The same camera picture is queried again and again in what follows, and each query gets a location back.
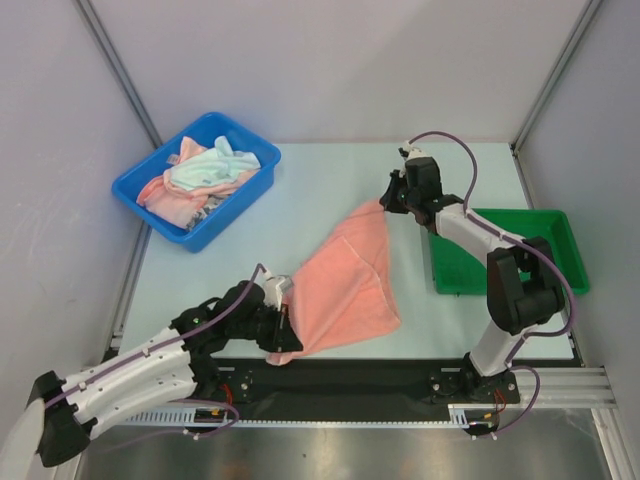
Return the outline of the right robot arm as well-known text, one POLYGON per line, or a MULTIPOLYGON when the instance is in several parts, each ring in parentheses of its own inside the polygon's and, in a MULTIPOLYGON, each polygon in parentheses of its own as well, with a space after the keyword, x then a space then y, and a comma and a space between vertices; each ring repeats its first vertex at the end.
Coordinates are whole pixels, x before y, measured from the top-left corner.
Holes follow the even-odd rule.
POLYGON ((411 214, 432 234, 474 257, 486 269, 486 302, 491 321, 476 346, 463 359, 460 389, 481 402, 503 381, 512 361, 531 337, 567 334, 571 322, 543 332, 554 315, 574 300, 573 290, 542 237, 524 238, 487 221, 466 201, 444 194, 438 164, 432 157, 411 154, 379 200, 383 210, 411 214))

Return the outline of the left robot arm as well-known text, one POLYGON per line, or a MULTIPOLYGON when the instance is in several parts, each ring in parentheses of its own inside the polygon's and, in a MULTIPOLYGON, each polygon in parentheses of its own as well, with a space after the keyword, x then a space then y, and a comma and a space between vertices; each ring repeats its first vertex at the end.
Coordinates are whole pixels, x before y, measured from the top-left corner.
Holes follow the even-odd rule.
POLYGON ((222 382, 213 356, 231 340, 267 353, 300 352, 289 308, 277 287, 242 281, 223 297, 184 310, 142 345, 65 378, 40 375, 29 398, 45 404, 36 453, 46 468, 82 453, 121 421, 162 404, 210 400, 222 382))

